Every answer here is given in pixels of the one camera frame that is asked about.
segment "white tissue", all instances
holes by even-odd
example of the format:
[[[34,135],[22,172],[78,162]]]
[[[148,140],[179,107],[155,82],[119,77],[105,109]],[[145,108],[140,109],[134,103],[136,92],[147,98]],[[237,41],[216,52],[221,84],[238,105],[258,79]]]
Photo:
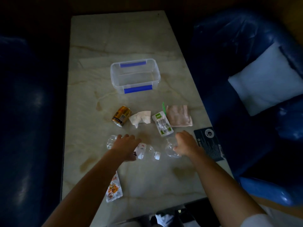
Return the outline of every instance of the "white tissue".
[[[137,114],[132,115],[129,120],[136,128],[138,128],[140,122],[151,123],[151,111],[140,111]]]

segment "marble table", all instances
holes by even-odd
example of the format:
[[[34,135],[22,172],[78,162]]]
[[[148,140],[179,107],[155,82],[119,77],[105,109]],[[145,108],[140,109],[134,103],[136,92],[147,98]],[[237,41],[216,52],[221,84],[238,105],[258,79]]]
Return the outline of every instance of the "marble table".
[[[161,81],[156,90],[120,95],[111,84],[114,62],[153,58]],[[138,129],[128,121],[123,128],[111,118],[125,105],[133,113],[154,115],[166,105],[188,105],[193,131],[211,126],[164,11],[74,16],[71,38],[66,111],[62,197],[107,151],[111,135],[134,134],[161,152],[151,158],[123,163],[118,169],[123,197],[104,199],[91,226],[106,226],[206,197],[188,158],[171,159],[154,122]],[[218,162],[231,174],[226,161]]]

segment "blue leather couch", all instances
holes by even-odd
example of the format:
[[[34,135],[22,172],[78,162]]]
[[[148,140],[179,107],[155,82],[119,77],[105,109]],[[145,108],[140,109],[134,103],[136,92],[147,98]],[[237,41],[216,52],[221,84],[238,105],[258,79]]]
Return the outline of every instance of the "blue leather couch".
[[[1,226],[41,226],[61,199],[67,70],[47,44],[0,34]]]
[[[250,194],[303,203],[303,95],[250,117],[227,81],[277,42],[303,78],[303,49],[280,24],[229,9],[195,24],[185,59],[234,177]]]

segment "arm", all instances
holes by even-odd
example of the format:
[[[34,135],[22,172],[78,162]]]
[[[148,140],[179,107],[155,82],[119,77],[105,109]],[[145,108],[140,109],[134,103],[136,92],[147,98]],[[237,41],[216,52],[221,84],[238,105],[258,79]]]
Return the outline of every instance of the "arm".
[[[202,186],[222,226],[240,226],[243,221],[265,211],[238,183],[199,147],[192,135],[176,134],[174,150],[186,155],[194,164]]]
[[[118,135],[112,149],[75,185],[43,227],[89,227],[116,170],[123,161],[136,160],[133,151],[140,142],[133,135]]]

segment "pink cloth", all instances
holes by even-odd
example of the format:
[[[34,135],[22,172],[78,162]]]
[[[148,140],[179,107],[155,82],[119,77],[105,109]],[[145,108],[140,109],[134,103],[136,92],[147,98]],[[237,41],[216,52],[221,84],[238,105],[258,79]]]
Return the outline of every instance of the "pink cloth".
[[[172,127],[192,126],[192,119],[187,105],[167,106],[166,117]]]

